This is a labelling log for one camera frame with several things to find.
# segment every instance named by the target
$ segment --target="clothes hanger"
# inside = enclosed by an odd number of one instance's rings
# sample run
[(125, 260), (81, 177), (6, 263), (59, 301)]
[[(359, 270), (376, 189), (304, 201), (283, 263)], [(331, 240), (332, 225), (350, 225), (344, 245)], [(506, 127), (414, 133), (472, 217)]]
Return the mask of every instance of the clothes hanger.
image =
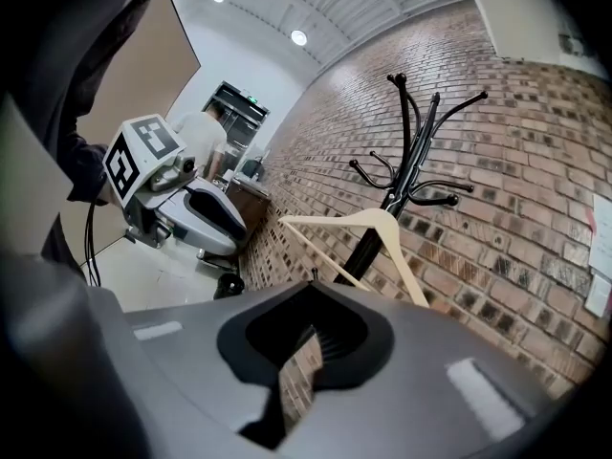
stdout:
[(414, 274), (408, 267), (402, 254), (400, 247), (400, 227), (397, 220), (389, 212), (380, 208), (365, 209), (355, 214), (342, 217), (325, 217), (325, 216), (283, 216), (278, 220), (287, 226), (293, 234), (298, 236), (302, 241), (306, 242), (307, 245), (315, 250), (323, 260), (331, 265), (336, 271), (341, 273), (346, 279), (351, 281), (355, 286), (363, 289), (364, 286), (355, 277), (350, 275), (336, 262), (329, 258), (321, 249), (313, 244), (308, 238), (300, 233), (292, 225), (317, 225), (317, 226), (339, 226), (339, 227), (359, 227), (359, 228), (373, 228), (376, 233), (380, 236), (382, 244), (386, 247), (389, 252), (391, 260), (395, 264), (400, 277), (404, 282), (408, 293), (412, 298), (414, 304), (429, 307), (425, 295), (421, 290)]
[(353, 275), (348, 273), (340, 265), (338, 265), (336, 262), (334, 262), (334, 260), (332, 260), (330, 257), (328, 257), (319, 247), (317, 247), (317, 245), (315, 245), (312, 241), (310, 241), (308, 238), (306, 238), (306, 236), (304, 236), (301, 232), (299, 232), (298, 229), (296, 229), (293, 226), (291, 226), (288, 222), (283, 221), (283, 219), (284, 218), (281, 218), (278, 221), (281, 224), (285, 225), (287, 228), (289, 228), (289, 231), (292, 232), (297, 238), (299, 238), (301, 241), (303, 241), (311, 249), (316, 251), (320, 255), (320, 257), (323, 260), (325, 260), (325, 262), (327, 262), (328, 265), (330, 265), (333, 269), (335, 269), (336, 271), (338, 271), (339, 273), (344, 275), (344, 277), (346, 277), (347, 280), (351, 281), (355, 285), (355, 287), (359, 287), (360, 289), (364, 289), (365, 291), (370, 291), (369, 288), (367, 288), (366, 286), (361, 284), (355, 277), (353, 277)]

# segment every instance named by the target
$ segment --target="black cable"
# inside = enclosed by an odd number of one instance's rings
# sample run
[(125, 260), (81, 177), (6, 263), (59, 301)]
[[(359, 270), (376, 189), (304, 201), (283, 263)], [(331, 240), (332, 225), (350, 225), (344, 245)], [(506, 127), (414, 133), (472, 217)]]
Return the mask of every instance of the black cable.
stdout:
[(89, 253), (92, 259), (92, 265), (94, 266), (95, 272), (95, 284), (99, 287), (101, 286), (101, 279), (98, 271), (98, 263), (96, 262), (96, 249), (94, 247), (94, 209), (96, 208), (96, 201), (93, 201), (89, 206), (89, 212), (87, 213), (87, 225), (89, 229), (87, 230), (88, 235), (88, 244), (89, 244)]
[(94, 209), (96, 201), (92, 201), (87, 211), (87, 220), (85, 221), (85, 260), (87, 262), (87, 271), (89, 273), (89, 283), (92, 286), (100, 286), (101, 279), (99, 276), (98, 263), (96, 262), (96, 248), (94, 246)]

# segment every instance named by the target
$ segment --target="beige panel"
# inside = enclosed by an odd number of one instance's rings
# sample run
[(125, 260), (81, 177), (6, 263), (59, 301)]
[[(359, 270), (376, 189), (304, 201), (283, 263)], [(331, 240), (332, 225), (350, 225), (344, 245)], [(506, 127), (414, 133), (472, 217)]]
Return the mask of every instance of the beige panel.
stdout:
[[(200, 63), (171, 0), (151, 0), (134, 34), (115, 55), (92, 112), (79, 119), (78, 133), (90, 143), (108, 144), (123, 120), (158, 113), (163, 117)], [(83, 234), (89, 205), (67, 202), (62, 225), (76, 261), (85, 261)], [(119, 208), (96, 208), (94, 242), (100, 251), (123, 236)]]

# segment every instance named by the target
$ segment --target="white ceiling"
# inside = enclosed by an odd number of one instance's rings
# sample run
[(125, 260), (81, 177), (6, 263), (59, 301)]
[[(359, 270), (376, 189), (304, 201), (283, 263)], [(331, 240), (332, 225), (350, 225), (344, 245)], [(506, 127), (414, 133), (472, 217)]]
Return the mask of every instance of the white ceiling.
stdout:
[[(225, 0), (212, 4), (215, 11), (231, 14), (253, 33), (272, 39), (276, 47), (297, 55), (315, 75), (365, 40), (408, 17), (460, 0)], [(180, 13), (211, 0), (182, 0)], [(296, 46), (295, 29), (308, 36), (306, 46)]]

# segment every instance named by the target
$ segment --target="white floor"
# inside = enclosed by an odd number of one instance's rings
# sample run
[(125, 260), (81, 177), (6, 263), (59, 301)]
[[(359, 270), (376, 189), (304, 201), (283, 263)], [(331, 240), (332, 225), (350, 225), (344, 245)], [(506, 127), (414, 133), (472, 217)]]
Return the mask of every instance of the white floor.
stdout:
[[(102, 287), (124, 312), (210, 301), (222, 272), (200, 262), (197, 251), (174, 237), (158, 250), (122, 238), (96, 255)], [(87, 277), (86, 264), (83, 270)]]

